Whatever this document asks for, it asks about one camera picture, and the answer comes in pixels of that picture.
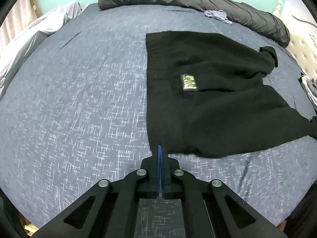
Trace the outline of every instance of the black sweater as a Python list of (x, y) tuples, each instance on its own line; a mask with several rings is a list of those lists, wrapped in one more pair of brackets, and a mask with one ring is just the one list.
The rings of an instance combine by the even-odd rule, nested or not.
[(317, 124), (262, 83), (278, 66), (272, 47), (180, 31), (147, 34), (146, 47), (152, 150), (218, 158), (317, 138)]

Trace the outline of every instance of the blue bedspread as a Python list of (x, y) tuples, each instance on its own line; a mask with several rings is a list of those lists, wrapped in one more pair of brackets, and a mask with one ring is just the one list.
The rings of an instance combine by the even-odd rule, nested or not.
[[(279, 66), (264, 84), (306, 118), (315, 116), (297, 80), (300, 67), (272, 40), (192, 9), (138, 5), (99, 11), (92, 4), (38, 47), (0, 102), (0, 187), (37, 227), (98, 180), (122, 179), (151, 155), (145, 34), (166, 30), (221, 33), (257, 50), (273, 46)], [(173, 157), (199, 179), (221, 179), (275, 225), (317, 179), (317, 141), (311, 137), (221, 159)], [(139, 236), (183, 237), (180, 218), (173, 218), (179, 201), (142, 203)]]

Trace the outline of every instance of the upholstered headboard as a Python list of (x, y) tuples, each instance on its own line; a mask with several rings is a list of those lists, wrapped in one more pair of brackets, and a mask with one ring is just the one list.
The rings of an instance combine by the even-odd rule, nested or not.
[(304, 74), (317, 79), (317, 26), (300, 20), (292, 14), (281, 17), (282, 2), (276, 7), (273, 15), (280, 18), (290, 32), (290, 43), (286, 49), (296, 59)]

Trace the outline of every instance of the crumpled cloth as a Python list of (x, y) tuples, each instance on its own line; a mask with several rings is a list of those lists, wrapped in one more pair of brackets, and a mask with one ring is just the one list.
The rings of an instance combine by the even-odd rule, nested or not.
[(300, 83), (309, 100), (313, 104), (314, 109), (317, 111), (317, 82), (302, 73)]
[(227, 19), (227, 14), (222, 10), (219, 10), (219, 11), (207, 10), (204, 12), (204, 14), (205, 14), (205, 16), (207, 16), (209, 18), (214, 18), (216, 20), (220, 20), (222, 22), (225, 22), (229, 25), (233, 25), (233, 22)]

